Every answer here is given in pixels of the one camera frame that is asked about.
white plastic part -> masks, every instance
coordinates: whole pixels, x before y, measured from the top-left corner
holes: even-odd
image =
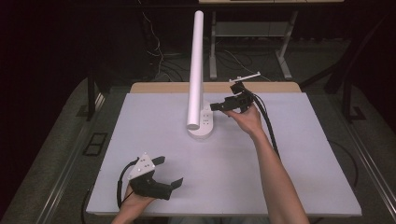
[[[213,112],[210,103],[204,104],[203,88],[204,13],[196,11],[192,36],[191,71],[187,129],[196,139],[205,139],[213,131]]]
[[[200,113],[200,127],[198,130],[188,130],[189,135],[195,139],[206,139],[213,131],[213,111],[210,109],[210,103],[204,101],[204,109]]]
[[[237,77],[237,78],[234,79],[234,80],[230,79],[230,82],[242,81],[242,80],[245,80],[245,79],[249,79],[249,78],[252,78],[252,77],[258,77],[258,76],[261,76],[261,75],[262,75],[262,74],[260,74],[260,72],[257,72],[257,74],[254,74],[254,75],[251,75],[251,76],[247,76],[247,77]]]
[[[138,176],[144,175],[148,172],[155,170],[155,165],[149,155],[145,152],[139,161],[136,163],[132,171],[128,174],[128,179],[134,179]]]

white cylinder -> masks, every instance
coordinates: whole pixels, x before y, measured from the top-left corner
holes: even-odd
[[[203,38],[204,13],[196,11],[192,35],[189,112],[187,115],[187,129],[189,130],[197,130],[200,127],[200,113],[203,104]]]

white bracket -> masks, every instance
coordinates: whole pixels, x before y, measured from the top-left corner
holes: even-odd
[[[132,171],[128,174],[128,179],[131,180],[137,178],[138,176],[145,175],[153,170],[155,170],[155,165],[149,155],[145,152]]]
[[[230,79],[229,82],[242,81],[242,80],[249,79],[249,78],[252,78],[252,77],[259,77],[259,76],[261,76],[261,75],[262,75],[262,74],[260,74],[260,72],[257,72],[257,74],[254,74],[254,75],[251,75],[251,76],[247,76],[247,77],[237,77],[237,78],[234,79],[234,80]]]

white table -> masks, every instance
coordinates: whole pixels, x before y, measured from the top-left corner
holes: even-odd
[[[156,167],[155,180],[170,184],[184,177],[184,182],[169,201],[154,201],[143,216],[267,215],[256,152],[248,135],[233,119],[215,112],[212,135],[204,141],[190,138],[186,130],[188,95],[183,92],[188,83],[151,89],[161,85],[137,85],[136,92],[126,96],[87,212],[116,214],[120,172],[147,152],[152,159],[166,157]],[[223,102],[232,95],[226,91],[228,85],[205,84],[205,99]],[[279,91],[290,92],[257,92],[260,85],[246,84],[266,104],[281,160],[306,213],[311,217],[360,216],[361,208],[307,96],[298,92],[295,83],[262,83],[269,91],[278,86]]]

cable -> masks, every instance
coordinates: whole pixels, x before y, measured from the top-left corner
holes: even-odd
[[[353,155],[345,148],[343,147],[341,144],[334,142],[333,140],[327,140],[329,143],[335,144],[336,146],[340,147],[341,149],[343,149],[345,151],[345,153],[348,155],[348,157],[352,160],[353,162],[353,166],[355,169],[355,179],[353,181],[353,189],[355,189],[358,186],[358,180],[359,180],[359,167],[358,164],[356,163],[355,158],[353,158]],[[324,217],[319,217],[317,220],[311,222],[311,224],[318,224],[321,220],[323,220]]]
[[[134,191],[132,190],[131,193],[129,193],[121,202],[121,204],[123,204],[132,194],[134,193]]]
[[[88,196],[90,195],[91,189],[92,189],[93,186],[94,186],[94,184],[92,184],[91,187],[87,189],[87,192],[85,193],[84,199],[82,200],[81,210],[80,210],[80,218],[81,218],[81,223],[82,224],[86,224],[86,222],[85,222],[85,209],[84,208],[85,208],[85,204],[87,203]]]
[[[343,147],[341,144],[336,143],[332,140],[327,140],[330,143],[335,144],[336,146],[340,147],[341,149],[343,149],[345,151],[345,153],[348,155],[348,157],[352,160],[353,163],[353,167],[355,169],[355,179],[353,181],[353,185],[352,187],[355,189],[358,186],[358,180],[359,180],[359,167],[358,167],[358,163],[356,162],[355,158],[353,158],[353,155],[345,148]]]
[[[145,18],[145,20],[148,21],[149,27],[150,27],[150,30],[151,30],[151,33],[152,33],[152,35],[155,37],[155,39],[157,40],[157,48],[156,48],[155,50],[158,50],[159,55],[155,55],[154,53],[152,53],[152,52],[150,52],[150,51],[148,51],[148,54],[151,54],[151,55],[153,55],[153,56],[161,56],[161,59],[160,59],[160,61],[158,62],[158,73],[157,73],[157,75],[156,75],[156,76],[158,76],[158,75],[161,73],[161,63],[163,62],[163,53],[161,52],[161,42],[160,42],[160,38],[158,38],[158,36],[155,35],[154,30],[153,30],[153,28],[152,28],[152,22],[151,22],[151,20],[149,20],[149,18],[146,16],[146,13],[142,11],[142,15],[143,15],[143,17]]]
[[[164,63],[171,63],[172,65],[178,67],[181,71],[189,71],[190,72],[190,69],[184,68],[184,67],[178,65],[177,63],[173,63],[173,62],[170,62],[170,61],[164,61]]]
[[[151,81],[156,81],[156,80],[162,78],[163,76],[167,76],[168,79],[169,79],[169,80],[168,80],[169,82],[175,82],[175,81],[169,76],[169,74],[166,73],[166,71],[163,71],[163,74],[162,74],[161,76],[155,77],[155,78],[152,79]]]
[[[224,61],[228,61],[229,62],[229,60],[227,60],[226,58],[224,58],[223,56],[221,56],[219,54],[216,54],[216,59],[217,59],[217,61],[219,63],[221,63],[226,68],[229,68],[229,69],[232,69],[232,70],[243,70],[244,69],[243,67],[240,67],[240,66],[238,66],[237,68],[233,68],[233,67],[225,64]]]
[[[262,112],[262,117],[264,118],[265,123],[267,124],[268,133],[270,134],[270,138],[271,138],[271,142],[272,142],[272,145],[273,145],[274,152],[280,158],[279,151],[277,149],[275,136],[274,136],[274,130],[272,128],[271,121],[268,118],[267,109],[265,107],[264,101],[262,100],[262,98],[260,98],[260,96],[254,94],[250,90],[248,90],[248,89],[246,89],[244,87],[241,87],[241,86],[238,86],[238,88],[240,88],[240,89],[244,90],[245,92],[247,92],[253,98],[254,103],[256,103],[256,105],[259,107],[260,111]]]
[[[249,73],[251,73],[251,74],[256,74],[255,72],[253,72],[253,71],[247,69],[241,62],[239,62],[239,60],[238,60],[230,51],[228,51],[228,50],[225,49],[224,52],[230,54],[230,55],[235,59],[235,61],[236,61],[239,65],[241,65],[241,67],[243,67],[245,70],[247,70]]]
[[[173,72],[175,72],[175,73],[178,75],[178,77],[180,77],[180,80],[181,80],[182,82],[184,82],[183,76],[182,76],[175,68],[169,67],[169,66],[164,65],[164,64],[163,64],[163,67],[168,68],[168,69],[172,70]]]
[[[128,170],[128,168],[135,165],[138,161],[139,161],[139,158],[137,158],[135,161],[131,161],[130,163],[128,163],[128,165],[125,166],[125,168],[122,170],[122,172],[120,174],[120,179],[117,182],[117,205],[119,206],[119,208],[121,207],[122,202],[123,202],[121,200],[122,178],[123,178],[125,172]]]

